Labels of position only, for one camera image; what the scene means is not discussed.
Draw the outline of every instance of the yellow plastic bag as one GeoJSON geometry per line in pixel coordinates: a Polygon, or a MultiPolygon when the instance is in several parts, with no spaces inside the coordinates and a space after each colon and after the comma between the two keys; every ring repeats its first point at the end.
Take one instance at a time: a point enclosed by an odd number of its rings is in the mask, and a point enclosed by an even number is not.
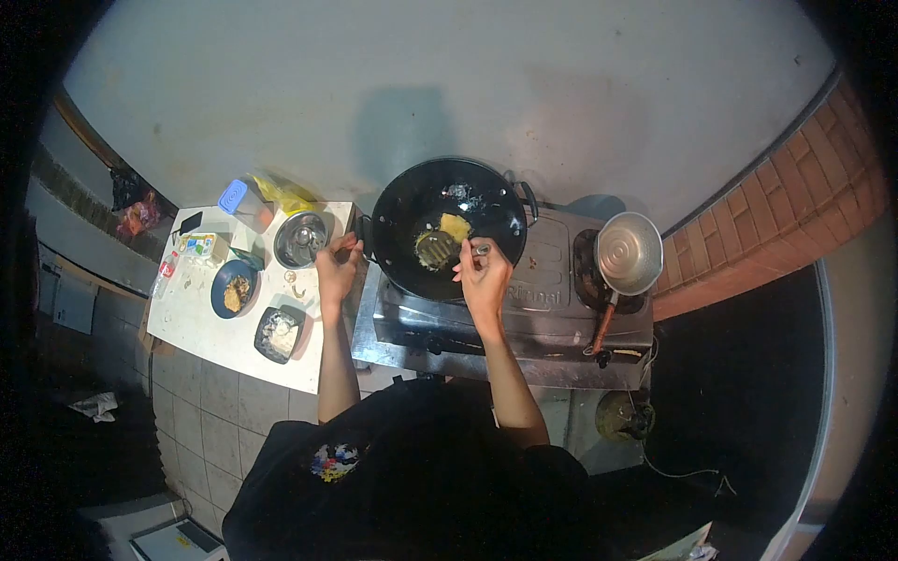
{"type": "Polygon", "coordinates": [[[277,205],[280,206],[280,209],[284,211],[285,215],[295,215],[296,213],[314,209],[308,201],[299,197],[296,193],[291,193],[290,191],[275,185],[270,180],[259,177],[258,175],[252,175],[251,173],[248,175],[256,181],[256,185],[259,186],[259,191],[261,191],[262,196],[269,201],[277,203],[277,205]]]}

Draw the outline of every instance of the rinnai logo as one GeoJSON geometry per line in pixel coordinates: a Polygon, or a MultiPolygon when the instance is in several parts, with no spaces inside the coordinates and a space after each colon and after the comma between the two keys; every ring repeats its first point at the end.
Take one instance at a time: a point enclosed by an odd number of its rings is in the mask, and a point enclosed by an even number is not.
{"type": "Polygon", "coordinates": [[[544,293],[530,290],[523,286],[510,285],[506,293],[509,298],[514,298],[515,300],[523,302],[545,302],[547,304],[557,304],[561,302],[561,292],[544,293]]]}

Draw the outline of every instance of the gas stove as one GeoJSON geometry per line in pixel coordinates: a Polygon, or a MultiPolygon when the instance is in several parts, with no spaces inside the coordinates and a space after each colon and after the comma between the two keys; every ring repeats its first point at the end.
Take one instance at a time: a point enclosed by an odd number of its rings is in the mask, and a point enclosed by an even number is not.
{"type": "MultiPolygon", "coordinates": [[[[636,390],[652,346],[651,296],[622,296],[601,360],[583,355],[611,291],[594,263],[604,221],[541,209],[528,229],[502,318],[531,385],[636,390]]],[[[486,379],[480,337],[464,302],[408,294],[374,263],[368,269],[353,334],[356,360],[420,372],[486,379]]]]}

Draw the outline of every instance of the black wok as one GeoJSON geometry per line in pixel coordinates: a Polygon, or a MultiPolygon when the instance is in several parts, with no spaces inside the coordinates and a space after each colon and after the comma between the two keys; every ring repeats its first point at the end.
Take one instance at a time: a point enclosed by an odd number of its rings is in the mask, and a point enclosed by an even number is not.
{"type": "MultiPolygon", "coordinates": [[[[535,222],[533,192],[518,184],[535,222]]],[[[404,171],[383,190],[372,215],[361,218],[357,234],[365,240],[366,256],[400,289],[428,300],[457,301],[463,298],[461,284],[452,281],[458,258],[432,271],[415,251],[419,235],[428,224],[438,227],[443,213],[468,221],[471,237],[495,240],[512,265],[521,258],[528,224],[515,186],[488,166],[462,158],[438,158],[404,171]]]]}

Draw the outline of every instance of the wooden handle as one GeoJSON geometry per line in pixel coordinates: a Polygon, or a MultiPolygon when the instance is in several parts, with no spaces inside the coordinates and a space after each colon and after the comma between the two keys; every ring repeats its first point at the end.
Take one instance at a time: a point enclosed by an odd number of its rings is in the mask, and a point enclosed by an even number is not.
{"type": "Polygon", "coordinates": [[[593,355],[598,355],[599,351],[602,350],[602,342],[605,340],[605,334],[608,333],[608,326],[612,324],[612,316],[614,315],[614,308],[616,307],[616,302],[611,302],[608,304],[608,308],[605,309],[605,315],[602,316],[602,323],[599,324],[599,329],[595,332],[593,355]]]}

